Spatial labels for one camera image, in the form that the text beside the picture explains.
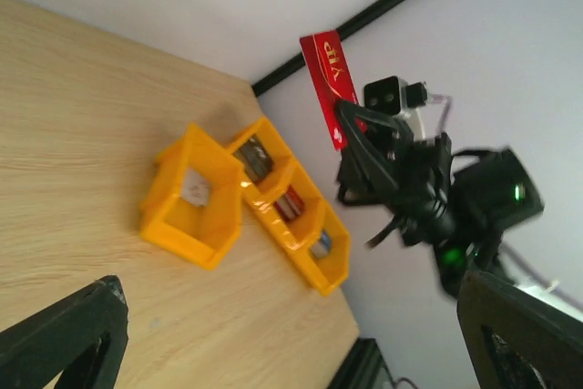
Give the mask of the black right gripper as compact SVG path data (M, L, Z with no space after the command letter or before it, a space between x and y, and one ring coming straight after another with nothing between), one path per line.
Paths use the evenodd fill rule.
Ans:
M340 109L350 146L341 152L340 198L382 198L393 225L454 225L450 137L406 141L405 121L351 104ZM393 159L389 153L398 146Z

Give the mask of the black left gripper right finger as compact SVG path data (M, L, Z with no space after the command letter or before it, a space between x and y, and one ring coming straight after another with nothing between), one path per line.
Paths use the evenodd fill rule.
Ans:
M457 318L482 388L582 386L582 321L484 271L465 274Z

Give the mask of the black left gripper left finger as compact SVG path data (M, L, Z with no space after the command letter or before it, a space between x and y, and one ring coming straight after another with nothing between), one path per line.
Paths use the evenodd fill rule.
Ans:
M1 331L1 386L113 388L127 344L127 300L108 275Z

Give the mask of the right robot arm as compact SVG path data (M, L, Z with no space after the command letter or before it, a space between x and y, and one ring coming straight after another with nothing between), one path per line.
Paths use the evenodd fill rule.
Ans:
M405 247L430 246L440 286L452 299L473 269L510 280L499 258L504 234L544 210L513 149L454 152L446 132L416 139L403 120L346 100L336 102L334 113L347 141L337 199L392 214L367 241L369 249L393 232Z

